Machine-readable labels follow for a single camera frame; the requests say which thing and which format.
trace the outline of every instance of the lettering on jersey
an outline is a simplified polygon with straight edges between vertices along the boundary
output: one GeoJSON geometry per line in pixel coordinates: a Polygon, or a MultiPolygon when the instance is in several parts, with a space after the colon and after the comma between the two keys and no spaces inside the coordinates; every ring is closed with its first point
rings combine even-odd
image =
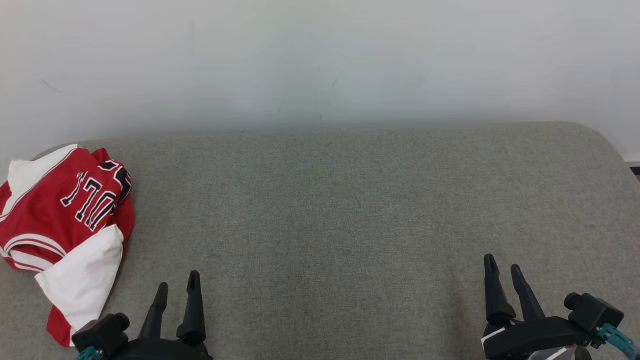
{"type": "Polygon", "coordinates": [[[129,173],[126,169],[124,169],[124,167],[120,167],[113,176],[113,179],[118,181],[120,184],[120,201],[118,202],[118,205],[120,205],[131,191],[131,178],[129,177],[129,173]]]}
{"type": "Polygon", "coordinates": [[[60,202],[62,202],[62,206],[66,208],[67,206],[71,205],[71,202],[74,200],[74,197],[76,197],[76,195],[78,194],[78,190],[80,190],[80,185],[84,181],[85,176],[86,176],[86,171],[78,173],[77,175],[78,183],[76,184],[76,188],[74,189],[74,191],[71,194],[69,194],[69,196],[63,197],[62,199],[60,199],[60,202]]]}
{"type": "Polygon", "coordinates": [[[105,171],[110,171],[113,168],[117,167],[118,163],[113,161],[113,160],[107,160],[103,163],[101,163],[100,165],[98,165],[99,168],[105,170],[105,171]]]}
{"type": "Polygon", "coordinates": [[[91,231],[94,231],[96,225],[98,225],[100,221],[113,210],[115,207],[115,201],[115,193],[110,191],[102,193],[102,196],[100,196],[98,201],[95,203],[95,206],[89,213],[89,217],[86,218],[84,224],[87,225],[91,231]]]}
{"type": "Polygon", "coordinates": [[[99,192],[101,188],[102,188],[102,184],[100,184],[98,180],[92,177],[89,177],[86,183],[84,183],[83,189],[87,192],[91,191],[91,195],[89,195],[84,205],[82,205],[82,208],[76,213],[76,220],[82,222],[82,219],[84,219],[84,215],[86,213],[87,208],[89,207],[89,204],[92,203],[93,198],[95,197],[95,194],[99,192]]]}

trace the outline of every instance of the jersey number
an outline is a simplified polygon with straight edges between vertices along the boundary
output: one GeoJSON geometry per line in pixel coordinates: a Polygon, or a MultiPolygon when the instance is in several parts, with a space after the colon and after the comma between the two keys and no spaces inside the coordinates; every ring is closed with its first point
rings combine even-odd
{"type": "MultiPolygon", "coordinates": [[[[100,165],[100,168],[106,171],[112,170],[115,166],[110,166],[110,164],[115,164],[115,163],[108,161],[100,165]]],[[[84,224],[91,231],[94,231],[95,227],[100,223],[100,221],[104,217],[106,217],[113,210],[113,208],[115,208],[115,202],[116,202],[117,196],[115,193],[109,190],[105,190],[100,194],[98,201],[95,202],[91,210],[89,210],[89,205],[93,202],[96,195],[100,193],[100,190],[102,189],[102,184],[100,184],[98,180],[92,177],[89,177],[85,181],[84,179],[86,177],[86,174],[87,174],[86,172],[81,172],[77,175],[78,181],[76,184],[76,188],[74,188],[74,191],[71,192],[71,194],[60,199],[60,202],[62,202],[63,206],[67,207],[71,205],[71,202],[74,200],[76,195],[80,192],[80,189],[83,189],[84,191],[90,193],[89,196],[87,197],[87,200],[84,202],[80,210],[78,210],[78,212],[76,213],[76,220],[80,222],[83,222],[84,220],[84,224]]],[[[124,199],[129,194],[129,191],[131,190],[131,182],[128,179],[127,175],[128,175],[127,171],[124,169],[124,167],[119,167],[113,176],[113,179],[118,181],[118,183],[120,184],[121,199],[124,199]]]]}

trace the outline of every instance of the wall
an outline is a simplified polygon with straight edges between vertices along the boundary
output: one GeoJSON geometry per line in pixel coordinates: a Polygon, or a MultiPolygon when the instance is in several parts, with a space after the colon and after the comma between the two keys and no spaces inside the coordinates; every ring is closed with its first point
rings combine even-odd
{"type": "Polygon", "coordinates": [[[640,157],[640,3],[0,0],[0,171],[59,143],[569,120],[640,157]]]}

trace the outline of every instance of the red and white t-shirt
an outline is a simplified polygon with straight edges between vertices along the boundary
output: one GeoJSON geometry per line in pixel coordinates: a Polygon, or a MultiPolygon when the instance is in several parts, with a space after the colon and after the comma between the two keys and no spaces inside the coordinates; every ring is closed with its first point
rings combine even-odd
{"type": "Polygon", "coordinates": [[[53,304],[47,331],[65,346],[97,319],[133,228],[131,178],[105,149],[69,145],[13,161],[0,186],[0,255],[34,270],[53,304]]]}

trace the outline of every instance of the gray fabric surface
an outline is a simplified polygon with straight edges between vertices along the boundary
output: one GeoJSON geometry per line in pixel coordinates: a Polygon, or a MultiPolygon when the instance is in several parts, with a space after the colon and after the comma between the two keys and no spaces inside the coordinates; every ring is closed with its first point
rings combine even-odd
{"type": "MultiPolygon", "coordinates": [[[[482,359],[483,255],[548,315],[590,292],[640,340],[640,183],[569,123],[102,140],[136,225],[105,312],[134,336],[161,281],[173,338],[202,278],[215,359],[482,359]]],[[[32,275],[0,266],[0,357],[72,359],[32,275]]],[[[618,359],[610,345],[594,359],[618,359]]]]}

